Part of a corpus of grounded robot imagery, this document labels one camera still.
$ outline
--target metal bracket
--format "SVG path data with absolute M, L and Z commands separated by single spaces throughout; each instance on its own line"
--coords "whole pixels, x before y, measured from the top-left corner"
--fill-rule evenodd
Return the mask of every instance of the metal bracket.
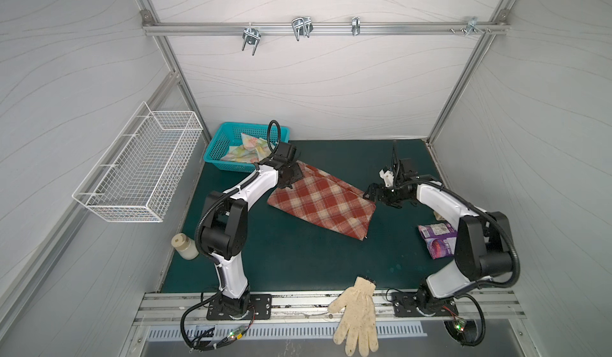
M 393 315 L 395 317 L 422 317 L 423 315 L 417 309 L 414 303 L 413 293 L 410 292 L 391 292 L 391 302 L 393 303 Z M 453 311 L 454 314 L 459 314 L 455 300 L 448 300 L 446 306 Z M 441 309 L 431 317 L 448 317 L 450 314 L 446 309 Z
M 351 27 L 353 29 L 353 36 L 358 36 L 361 33 L 361 18 L 353 17 Z
M 140 11 L 140 16 L 142 17 L 142 25 L 143 26 L 153 26 L 155 21 L 153 21 L 153 15 L 149 11 Z
M 226 311 L 224 312 L 221 300 L 217 299 L 210 302 L 208 312 L 206 313 L 206 320 L 250 320 L 253 317 L 253 310 L 255 311 L 256 320 L 269 320 L 272 309 L 272 295 L 251 295 L 249 306 L 252 306 L 253 309 L 249 309 L 244 317 L 235 318 Z
M 295 34 L 295 39 L 300 40 L 300 35 L 310 38 L 310 32 L 312 32 L 312 20 L 310 17 L 297 17 L 291 21 L 291 27 Z
M 499 24 L 499 25 L 507 24 L 509 14 L 510 14 L 510 9 L 501 9 L 497 17 L 495 17 L 495 24 Z
M 465 26 L 465 28 L 461 29 L 461 31 L 463 32 L 463 35 L 469 36 L 472 33 L 486 34 L 487 33 L 486 31 L 476 26 L 477 22 L 478 22 L 478 19 L 476 17 L 472 17 L 470 21 L 468 21 L 468 24 Z
M 249 26 L 248 28 L 244 29 L 244 32 L 242 32 L 242 38 L 244 39 L 244 42 L 242 43 L 242 51 L 244 51 L 244 47 L 248 43 L 249 45 L 254 45 L 253 53 L 251 55 L 255 55 L 257 45 L 259 44 L 259 40 L 261 40 L 261 34 L 259 33 L 259 31 Z

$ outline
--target purple packaging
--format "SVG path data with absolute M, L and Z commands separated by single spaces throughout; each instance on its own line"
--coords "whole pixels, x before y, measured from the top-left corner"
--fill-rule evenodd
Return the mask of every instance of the purple packaging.
M 450 224 L 419 225 L 419 233 L 433 259 L 455 254 L 457 231 Z

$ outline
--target metal track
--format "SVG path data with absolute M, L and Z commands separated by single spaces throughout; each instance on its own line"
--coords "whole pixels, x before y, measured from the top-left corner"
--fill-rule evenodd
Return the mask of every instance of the metal track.
M 313 22 L 313 36 L 352 36 L 350 22 Z M 464 34 L 467 22 L 362 22 L 360 35 L 422 35 Z M 262 36 L 293 36 L 291 23 L 219 23 L 219 24 L 151 24 L 143 26 L 148 36 L 241 36 L 246 27 L 256 29 Z M 476 23 L 471 34 L 505 34 L 510 25 L 495 22 Z
M 374 305 L 376 321 L 405 321 L 396 318 L 393 307 L 385 300 L 386 290 L 376 290 Z M 302 292 L 254 292 L 272 295 L 272 313 L 270 320 L 258 320 L 257 323 L 312 323 L 339 322 L 341 314 L 330 314 L 327 306 L 342 291 L 302 291 Z M 478 300 L 486 318 L 526 318 L 514 292 L 511 290 L 486 288 L 472 293 Z M 134 325 L 171 325 L 177 324 L 183 312 L 200 301 L 199 293 L 148 293 L 144 295 L 136 313 Z M 456 301 L 457 309 L 464 318 L 478 319 L 476 307 L 468 299 Z M 187 318 L 186 324 L 217 324 L 228 322 L 211 322 L 206 320 L 206 308 L 196 309 Z M 415 317 L 413 320 L 444 320 L 448 317 Z

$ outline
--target metal clip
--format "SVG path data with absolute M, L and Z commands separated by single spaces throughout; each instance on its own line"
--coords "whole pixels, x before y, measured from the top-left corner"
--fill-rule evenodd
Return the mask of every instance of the metal clip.
M 310 17 L 297 17 L 291 21 L 291 27 L 295 33 L 295 39 L 300 40 L 300 34 L 310 38 L 310 32 L 312 32 L 312 20 Z
M 361 18 L 353 17 L 351 26 L 353 27 L 353 36 L 358 36 L 361 33 Z
M 252 55 L 255 55 L 257 45 L 259 44 L 259 40 L 261 40 L 261 34 L 259 33 L 259 31 L 249 26 L 248 28 L 244 29 L 244 32 L 242 32 L 242 38 L 244 39 L 244 42 L 242 43 L 242 51 L 244 51 L 244 47 L 247 45 L 247 43 L 249 45 L 255 45 L 253 46 L 252 53 Z
M 476 27 L 476 22 L 477 22 L 477 18 L 472 17 L 472 19 L 468 21 L 468 24 L 466 25 L 466 27 L 461 29 L 464 36 L 469 36 L 472 33 L 480 33 L 480 34 L 486 33 L 484 30 Z

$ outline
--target red plaid fabric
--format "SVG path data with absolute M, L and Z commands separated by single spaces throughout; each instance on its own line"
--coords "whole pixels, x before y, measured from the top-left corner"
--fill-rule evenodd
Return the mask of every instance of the red plaid fabric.
M 277 188 L 268 204 L 307 222 L 363 240 L 376 205 L 363 191 L 306 163 L 293 188 Z

